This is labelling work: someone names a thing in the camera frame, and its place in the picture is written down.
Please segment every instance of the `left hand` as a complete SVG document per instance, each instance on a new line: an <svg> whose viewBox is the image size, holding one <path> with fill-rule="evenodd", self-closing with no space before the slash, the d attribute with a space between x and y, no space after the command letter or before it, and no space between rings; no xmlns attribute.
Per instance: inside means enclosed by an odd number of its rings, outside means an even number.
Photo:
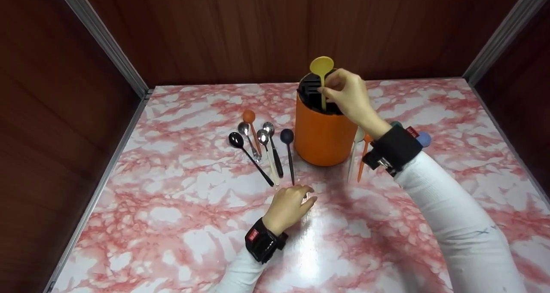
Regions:
<svg viewBox="0 0 550 293"><path fill-rule="evenodd" d="M313 191L310 186L301 185L280 189L275 193L269 210L263 216L263 224L273 234L281 235L313 207L317 201L316 196L310 197L302 204L306 193Z"/></svg>

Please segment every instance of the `right hand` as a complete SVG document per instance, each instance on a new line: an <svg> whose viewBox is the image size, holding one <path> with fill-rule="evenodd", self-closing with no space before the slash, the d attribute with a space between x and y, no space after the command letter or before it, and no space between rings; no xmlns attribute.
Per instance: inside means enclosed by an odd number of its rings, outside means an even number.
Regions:
<svg viewBox="0 0 550 293"><path fill-rule="evenodd" d="M373 109L365 82L359 75L339 68L326 77L324 85L318 91L334 101L348 119L369 133L374 140L391 129L389 123Z"/></svg>

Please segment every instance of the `metal frame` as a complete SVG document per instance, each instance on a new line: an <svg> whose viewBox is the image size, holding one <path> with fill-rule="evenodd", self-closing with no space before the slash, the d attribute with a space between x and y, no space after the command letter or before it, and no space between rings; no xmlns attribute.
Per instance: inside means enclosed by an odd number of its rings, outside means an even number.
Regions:
<svg viewBox="0 0 550 293"><path fill-rule="evenodd" d="M53 274L49 278L48 284L43 291L44 293L48 293L53 289L53 286L55 285L55 282L57 281L57 278L59 277L61 270L65 266L65 263L67 263L69 255L73 251L73 248L76 245L78 238L80 238L80 234L82 234L82 231L86 226L86 222L88 222L88 219L90 219L90 215L92 214L92 211L94 211L94 208L98 203L98 199L100 198L100 195L103 192L103 189L105 188L107 180L109 179L110 174L113 171L114 166L116 165L116 162L118 162L118 158L120 158L120 154L122 154L122 151L126 147L126 144L130 139L130 136L134 131L136 124L138 124L139 118L141 117L141 114L143 113L145 106L147 105L147 101L149 101L149 98L151 97L152 93L153 93L153 89L148 90L147 93L145 94L145 97L141 99L141 102L137 106L137 109L134 112L132 119L130 120L130 124L128 125L128 127L126 127L126 130L124 131L124 135L122 135L122 138L120 139L118 146L116 146L116 150L114 151L113 156L110 158L110 161L107 164L107 168L105 168L105 172L101 176L100 182L94 191L94 195L92 195L92 198L90 199L88 206L84 211L84 214L82 215L82 217L80 218L80 221L78 222L78 225L76 226L75 232L73 232L73 236L71 236L69 240L69 244L67 244L67 247L65 248L65 251L61 256L61 259L59 259L59 262L57 263L57 266L55 266L55 270L53 271Z"/></svg>
<svg viewBox="0 0 550 293"><path fill-rule="evenodd" d="M143 99L149 90L147 84L134 66L132 66L132 63L114 40L112 34L107 30L107 27L88 0L65 0L65 2L71 7L88 31L90 31L116 68L118 68L118 71L126 78L135 93L137 93L140 99Z"/></svg>
<svg viewBox="0 0 550 293"><path fill-rule="evenodd" d="M130 60L128 60L128 57L126 57L118 43L115 41L112 34L110 34L110 32L107 30L107 27L104 25L89 1L65 0L65 2L73 10L75 15L80 19L80 21L88 29L88 31L90 31L100 47L105 51L110 60L118 68L119 72L124 76L124 78L126 78L132 89L140 97L141 102L139 103L139 106L137 107L128 127L126 127L126 131L124 132L122 139L118 143L118 146L116 147L113 156L110 158L107 168L105 169L105 172L102 175L100 182L96 187L94 194L90 199L88 206L86 207L86 210L84 211L84 214L69 241L69 244L65 248L61 259L57 263L57 266L55 267L55 270L43 291L44 293L47 293L53 289L55 282L57 281L59 274L61 273L61 270L65 266L65 263L67 263L69 255L76 245L76 242L80 238L80 235L86 223L88 222L91 213L98 203L98 199L103 192L103 189L107 183L108 178L110 177L111 172L114 169L114 166L116 165L116 162L118 162L120 154L122 154L122 151L124 150L141 114L143 113L150 95L153 93L153 90L147 87L147 84L144 82L143 78L141 78L137 70L134 68L134 66L132 66ZM501 133L504 141L510 147L510 150L520 162L523 169L528 172L531 181L534 183L534 186L540 193L541 197L545 197L546 203L548 203L548 197L545 195L544 191L541 190L540 185L533 178L529 169L525 166L521 158L518 156L514 147L510 144L509 140L493 118L493 115L487 109L487 106L479 97L477 91L474 88L474 85L481 79L481 77L483 77L490 66L494 64L501 53L519 34L523 27L525 27L528 21L538 12L538 10L545 2L546 0L518 0L515 6L510 10L510 13L508 13L508 15L502 21L501 25L493 33L489 41L485 44L483 49L476 56L475 60L470 64L462 77L468 81L468 84L472 88L472 91L476 95L478 101L481 103L485 111L487 111L489 117L497 127L498 132Z"/></svg>
<svg viewBox="0 0 550 293"><path fill-rule="evenodd" d="M475 86L546 1L517 0L462 77Z"/></svg>

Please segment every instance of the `black wristband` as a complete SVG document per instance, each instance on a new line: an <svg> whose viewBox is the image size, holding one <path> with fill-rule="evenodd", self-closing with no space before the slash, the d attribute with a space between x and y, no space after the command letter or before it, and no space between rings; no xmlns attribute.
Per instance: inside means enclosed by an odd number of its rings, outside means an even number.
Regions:
<svg viewBox="0 0 550 293"><path fill-rule="evenodd" d="M380 164L391 176L403 170L403 166L410 162L422 150L422 145L407 130L395 126L379 140L371 142L373 150L367 152L363 162L375 169Z"/></svg>
<svg viewBox="0 0 550 293"><path fill-rule="evenodd" d="M287 243L288 235L283 233L276 236L269 231L260 218L245 235L246 249L255 260L264 264L271 259L275 250L283 250Z"/></svg>

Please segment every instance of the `hand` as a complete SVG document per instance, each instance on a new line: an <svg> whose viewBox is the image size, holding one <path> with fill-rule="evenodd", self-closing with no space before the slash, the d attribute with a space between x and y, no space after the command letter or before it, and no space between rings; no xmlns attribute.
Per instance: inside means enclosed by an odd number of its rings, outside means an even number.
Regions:
<svg viewBox="0 0 550 293"><path fill-rule="evenodd" d="M318 91L335 102L348 119L369 133L374 140L391 129L373 109L365 82L359 75L339 68L327 76L324 85Z"/></svg>
<svg viewBox="0 0 550 293"><path fill-rule="evenodd" d="M310 197L304 204L302 199L306 193L313 192L310 186L294 186L283 188L275 193L273 201L263 216L263 224L266 228L279 236L286 229L298 222L317 200L317 197Z"/></svg>

